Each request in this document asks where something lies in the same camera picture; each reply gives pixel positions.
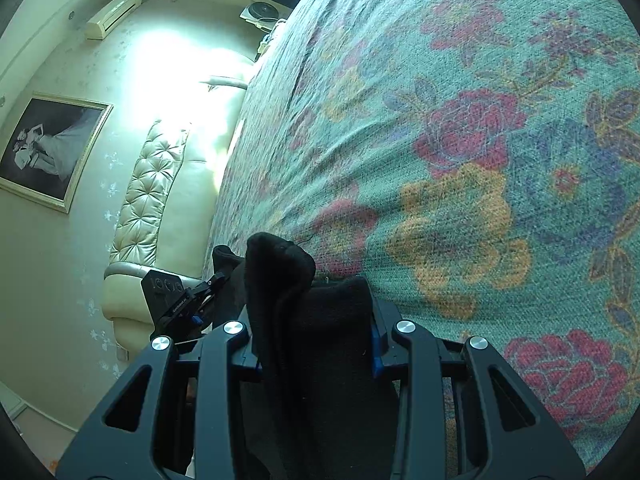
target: black and white photograph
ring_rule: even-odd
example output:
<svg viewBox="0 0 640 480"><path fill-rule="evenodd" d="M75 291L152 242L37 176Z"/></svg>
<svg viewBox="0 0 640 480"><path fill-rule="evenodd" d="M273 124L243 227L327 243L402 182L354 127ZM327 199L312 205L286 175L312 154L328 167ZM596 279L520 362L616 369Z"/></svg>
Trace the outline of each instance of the black and white photograph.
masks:
<svg viewBox="0 0 640 480"><path fill-rule="evenodd" d="M111 105L35 94L0 159L0 186L68 212Z"/></svg>

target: floral bedspread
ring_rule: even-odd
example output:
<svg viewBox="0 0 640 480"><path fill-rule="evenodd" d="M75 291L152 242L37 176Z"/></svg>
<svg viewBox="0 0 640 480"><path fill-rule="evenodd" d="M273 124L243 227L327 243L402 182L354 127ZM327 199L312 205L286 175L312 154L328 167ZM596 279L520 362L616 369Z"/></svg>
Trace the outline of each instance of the floral bedspread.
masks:
<svg viewBox="0 0 640 480"><path fill-rule="evenodd" d="M271 232L486 336L592 468L640 402L639 105L617 0L303 0L210 244Z"/></svg>

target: red flower pattern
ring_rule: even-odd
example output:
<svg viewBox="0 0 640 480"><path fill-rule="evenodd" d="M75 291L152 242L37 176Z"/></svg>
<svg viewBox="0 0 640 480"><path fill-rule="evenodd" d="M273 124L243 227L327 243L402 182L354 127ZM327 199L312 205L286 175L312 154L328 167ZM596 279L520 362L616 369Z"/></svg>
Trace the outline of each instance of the red flower pattern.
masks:
<svg viewBox="0 0 640 480"><path fill-rule="evenodd" d="M316 76L311 65L309 63L305 63L298 74L298 79L293 87L293 95L297 97L302 94L309 84L314 81L315 77Z"/></svg>
<svg viewBox="0 0 640 480"><path fill-rule="evenodd" d="M352 198L337 198L312 223L321 236L315 254L318 269L332 276L352 276L362 270L367 236L378 222L376 212Z"/></svg>
<svg viewBox="0 0 640 480"><path fill-rule="evenodd" d="M498 0L442 0L431 9L420 31L435 33L431 48L460 48L462 65L471 66L480 44L508 46L509 39L495 31L504 21Z"/></svg>
<svg viewBox="0 0 640 480"><path fill-rule="evenodd" d="M504 357L569 439L587 425L609 420L627 381L626 368L613 360L610 343L596 341L584 330L571 330L564 338L518 337L508 343Z"/></svg>
<svg viewBox="0 0 640 480"><path fill-rule="evenodd" d="M289 149L294 152L306 143L309 138L309 129L316 122L318 115L310 108L305 107L293 121L289 128Z"/></svg>
<svg viewBox="0 0 640 480"><path fill-rule="evenodd" d="M513 95L485 88L460 92L427 118L414 150L435 178L468 162L500 170L508 162L503 134L522 128L526 120Z"/></svg>

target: blue plastic part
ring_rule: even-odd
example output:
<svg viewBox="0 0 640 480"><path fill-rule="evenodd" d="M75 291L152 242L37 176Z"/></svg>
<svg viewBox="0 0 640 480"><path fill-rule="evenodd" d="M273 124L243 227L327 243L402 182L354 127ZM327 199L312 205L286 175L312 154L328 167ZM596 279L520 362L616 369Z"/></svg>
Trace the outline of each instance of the blue plastic part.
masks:
<svg viewBox="0 0 640 480"><path fill-rule="evenodd" d="M371 361L373 378L377 379L382 375L385 367L382 364L382 345L380 344L380 333L378 332L376 321L373 318L371 318L371 353L373 357Z"/></svg>

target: air conditioner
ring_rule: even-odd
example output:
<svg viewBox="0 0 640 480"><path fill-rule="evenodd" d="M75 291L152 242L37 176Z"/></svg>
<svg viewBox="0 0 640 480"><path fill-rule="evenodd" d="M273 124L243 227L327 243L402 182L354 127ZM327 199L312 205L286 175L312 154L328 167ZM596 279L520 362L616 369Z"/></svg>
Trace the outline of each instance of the air conditioner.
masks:
<svg viewBox="0 0 640 480"><path fill-rule="evenodd" d="M113 0L86 24L84 30L86 38L88 40L103 40L141 3L142 0Z"/></svg>

